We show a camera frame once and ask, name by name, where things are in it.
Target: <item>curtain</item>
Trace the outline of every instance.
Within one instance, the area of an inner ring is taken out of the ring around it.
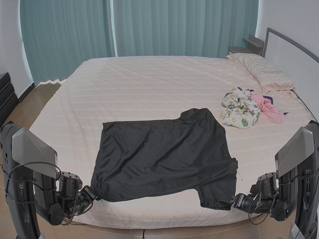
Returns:
[[[113,0],[118,56],[225,58],[255,35],[258,0]]]
[[[70,76],[91,58],[115,56],[107,0],[20,0],[27,61],[35,85]]]

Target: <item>pink fabric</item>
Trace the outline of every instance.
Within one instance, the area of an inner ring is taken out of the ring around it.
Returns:
[[[263,98],[256,91],[251,92],[251,98],[260,106],[260,110],[276,124],[284,124],[284,114],[274,107],[270,100]]]

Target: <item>white sticker label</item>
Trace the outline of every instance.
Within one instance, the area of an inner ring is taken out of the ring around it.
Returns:
[[[238,204],[237,204],[238,207],[240,207],[241,202],[242,202],[243,199],[244,199],[244,195],[242,194],[241,197],[240,197],[240,199],[239,199],[239,202],[238,202]]]
[[[88,188],[85,188],[85,191],[88,192],[92,198],[95,198],[94,194]]]

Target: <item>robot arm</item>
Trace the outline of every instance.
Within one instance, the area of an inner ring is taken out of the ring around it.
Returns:
[[[258,177],[248,196],[233,198],[234,208],[286,220],[296,209],[290,239],[317,238],[319,124],[301,127],[275,155],[276,172]]]
[[[96,196],[90,187],[82,189],[75,174],[57,172],[56,152],[30,131],[10,121],[1,129],[0,143],[6,201],[18,239],[44,238],[36,213],[56,226],[91,208]]]

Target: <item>bed sheet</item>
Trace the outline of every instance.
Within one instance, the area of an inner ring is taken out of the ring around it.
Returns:
[[[90,185],[99,150],[102,122],[175,119],[191,108],[218,115],[234,87],[262,94],[257,81],[233,61],[187,56],[140,56],[90,59],[61,85],[30,131],[58,153],[58,166]],[[277,151],[312,116],[290,90],[272,91],[274,105],[287,112],[277,125],[261,113],[249,129],[225,126],[230,155],[238,160],[236,193],[248,194],[257,177],[275,171]],[[126,229],[211,226],[247,219],[237,209],[200,206],[194,189],[124,202],[95,201],[74,218],[86,224]]]

